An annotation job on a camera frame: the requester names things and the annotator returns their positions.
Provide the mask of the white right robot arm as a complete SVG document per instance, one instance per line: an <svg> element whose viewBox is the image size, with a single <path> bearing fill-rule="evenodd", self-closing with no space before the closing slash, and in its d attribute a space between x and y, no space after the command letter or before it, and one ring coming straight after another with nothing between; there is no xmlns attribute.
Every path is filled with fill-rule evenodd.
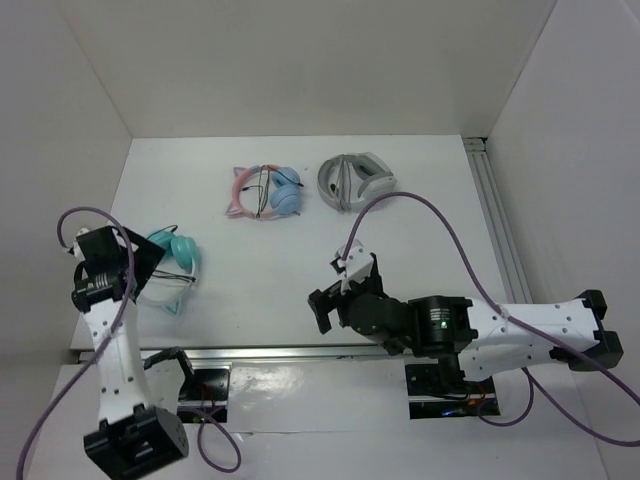
<svg viewBox="0 0 640 480"><path fill-rule="evenodd" d="M331 329L337 313L349 328L390 355L410 352L438 361L436 379L460 391L498 373L563 363L572 371L618 365L619 336L603 326L607 311L599 290L555 304L499 304L478 298L431 295L401 301L385 293L374 253L361 246L335 258L337 281L308 296L318 329Z"/></svg>

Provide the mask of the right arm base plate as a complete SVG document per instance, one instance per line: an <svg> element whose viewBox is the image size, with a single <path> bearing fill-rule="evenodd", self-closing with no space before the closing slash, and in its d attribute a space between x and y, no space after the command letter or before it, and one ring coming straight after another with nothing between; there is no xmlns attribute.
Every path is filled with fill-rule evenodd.
<svg viewBox="0 0 640 480"><path fill-rule="evenodd" d="M405 376L411 420L476 417L481 404L484 415L500 415L492 378L446 385L438 366L429 363L406 364Z"/></svg>

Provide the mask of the teal cat-ear headphones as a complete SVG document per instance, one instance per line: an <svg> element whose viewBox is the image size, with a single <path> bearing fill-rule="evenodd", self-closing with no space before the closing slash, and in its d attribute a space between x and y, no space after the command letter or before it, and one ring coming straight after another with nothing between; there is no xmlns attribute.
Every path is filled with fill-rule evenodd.
<svg viewBox="0 0 640 480"><path fill-rule="evenodd" d="M190 236L172 224L152 231L147 239L164 250L164 256L138 296L138 303L178 316L195 287L201 264L200 249Z"/></svg>

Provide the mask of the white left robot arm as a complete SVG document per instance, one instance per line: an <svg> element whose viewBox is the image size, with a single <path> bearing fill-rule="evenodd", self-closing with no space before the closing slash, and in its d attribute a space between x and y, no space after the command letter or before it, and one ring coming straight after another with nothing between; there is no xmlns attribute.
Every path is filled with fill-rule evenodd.
<svg viewBox="0 0 640 480"><path fill-rule="evenodd" d="M177 400L197 387L181 349L141 356L137 297L164 250L129 229L105 226L80 230L72 252L79 263L71 299L99 355L98 427L84 436L84 450L109 478L141 479L188 456Z"/></svg>

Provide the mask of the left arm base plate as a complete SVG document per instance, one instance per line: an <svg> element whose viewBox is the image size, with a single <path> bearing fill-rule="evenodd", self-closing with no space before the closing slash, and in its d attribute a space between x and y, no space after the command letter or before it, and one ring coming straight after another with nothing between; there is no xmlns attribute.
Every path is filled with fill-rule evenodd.
<svg viewBox="0 0 640 480"><path fill-rule="evenodd" d="M200 417L188 409L210 414L217 422L226 423L230 386L230 368L196 369L189 385L184 384L178 397L178 413L184 423L198 423Z"/></svg>

